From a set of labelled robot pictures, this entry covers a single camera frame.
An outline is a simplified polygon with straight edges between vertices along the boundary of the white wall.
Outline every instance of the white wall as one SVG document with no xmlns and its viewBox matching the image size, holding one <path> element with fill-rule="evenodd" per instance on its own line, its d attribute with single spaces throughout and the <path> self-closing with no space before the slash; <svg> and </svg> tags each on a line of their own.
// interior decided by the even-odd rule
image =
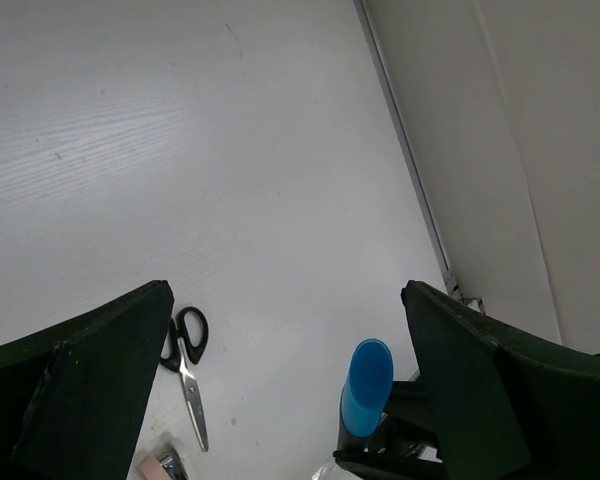
<svg viewBox="0 0 600 480">
<path fill-rule="evenodd" d="M 138 447 L 202 479 L 310 478 L 365 337 L 411 375 L 442 279 L 350 0 L 0 2 L 0 344 L 154 278 L 209 317 L 211 449 L 162 369 Z"/>
<path fill-rule="evenodd" d="M 461 286 L 600 351 L 600 0 L 367 3 Z"/>
</svg>

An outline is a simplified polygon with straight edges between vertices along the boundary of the black scissors handle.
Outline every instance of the black scissors handle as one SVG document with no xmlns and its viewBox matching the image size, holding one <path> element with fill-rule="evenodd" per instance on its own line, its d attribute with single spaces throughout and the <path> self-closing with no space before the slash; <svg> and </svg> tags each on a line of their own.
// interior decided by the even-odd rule
<svg viewBox="0 0 600 480">
<path fill-rule="evenodd" d="M 192 313 L 198 319 L 200 327 L 202 328 L 202 336 L 197 345 L 191 343 L 187 324 L 184 320 L 188 313 Z M 171 353 L 167 358 L 161 358 L 160 364 L 172 372 L 177 372 L 180 369 L 179 338 L 184 340 L 184 347 L 187 351 L 189 360 L 191 360 L 194 365 L 197 365 L 198 362 L 200 362 L 202 354 L 207 348 L 207 342 L 209 341 L 209 323 L 207 322 L 207 317 L 204 316 L 204 313 L 202 313 L 201 310 L 196 307 L 185 307 L 178 312 L 175 320 L 172 318 L 169 322 L 169 343 L 171 346 Z"/>
</svg>

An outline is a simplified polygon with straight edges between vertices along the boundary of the black object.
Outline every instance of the black object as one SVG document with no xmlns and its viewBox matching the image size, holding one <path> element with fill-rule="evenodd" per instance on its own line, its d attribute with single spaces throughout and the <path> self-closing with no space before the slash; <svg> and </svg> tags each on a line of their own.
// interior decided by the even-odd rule
<svg viewBox="0 0 600 480">
<path fill-rule="evenodd" d="M 191 343 L 191 338 L 189 337 L 189 330 L 187 330 L 187 323 L 185 322 L 185 316 L 188 313 L 192 313 L 193 316 L 200 322 L 202 335 L 198 345 L 193 345 Z M 175 320 L 172 319 L 169 322 L 169 345 L 171 347 L 171 352 L 167 358 L 160 359 L 160 364 L 176 373 L 180 368 L 180 348 L 178 347 L 179 338 L 184 340 L 184 348 L 187 351 L 189 360 L 191 360 L 194 365 L 197 365 L 202 358 L 202 354 L 207 348 L 207 343 L 209 342 L 209 322 L 207 322 L 207 317 L 204 316 L 202 311 L 196 307 L 185 307 L 178 312 Z"/>
<path fill-rule="evenodd" d="M 402 300 L 421 376 L 394 383 L 389 427 L 369 452 L 335 452 L 341 467 L 366 480 L 600 480 L 600 356 L 421 282 Z M 409 441 L 437 447 L 442 463 L 409 456 Z"/>
<path fill-rule="evenodd" d="M 0 478 L 123 480 L 173 308 L 155 281 L 0 347 Z"/>
</svg>

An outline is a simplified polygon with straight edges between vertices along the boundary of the blue tube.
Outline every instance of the blue tube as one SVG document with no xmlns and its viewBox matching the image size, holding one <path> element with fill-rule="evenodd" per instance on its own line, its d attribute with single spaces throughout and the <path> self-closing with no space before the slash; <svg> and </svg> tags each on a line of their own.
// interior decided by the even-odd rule
<svg viewBox="0 0 600 480">
<path fill-rule="evenodd" d="M 391 351 L 380 340 L 365 340 L 353 352 L 340 399 L 342 423 L 350 435 L 365 438 L 374 432 L 392 386 Z"/>
</svg>

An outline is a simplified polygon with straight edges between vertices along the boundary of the scissors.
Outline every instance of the scissors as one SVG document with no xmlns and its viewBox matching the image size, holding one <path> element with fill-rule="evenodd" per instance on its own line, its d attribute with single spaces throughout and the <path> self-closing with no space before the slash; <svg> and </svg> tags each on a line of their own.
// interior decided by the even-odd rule
<svg viewBox="0 0 600 480">
<path fill-rule="evenodd" d="M 184 317 L 188 314 L 193 314 L 200 322 L 202 327 L 202 337 L 198 345 L 193 345 L 189 338 L 187 324 Z M 200 389 L 198 382 L 192 371 L 189 369 L 187 357 L 194 365 L 197 365 L 202 358 L 207 342 L 209 341 L 209 324 L 207 318 L 196 307 L 185 307 L 176 315 L 175 320 L 172 318 L 169 322 L 169 343 L 171 345 L 171 353 L 167 358 L 161 358 L 160 364 L 180 374 L 182 383 L 182 391 L 184 399 L 187 403 L 187 410 L 193 423 L 193 429 L 198 437 L 200 448 L 203 452 L 209 451 L 209 436 L 207 434 L 207 424 L 204 420 L 204 410 L 202 409 L 202 398 L 200 397 Z"/>
</svg>

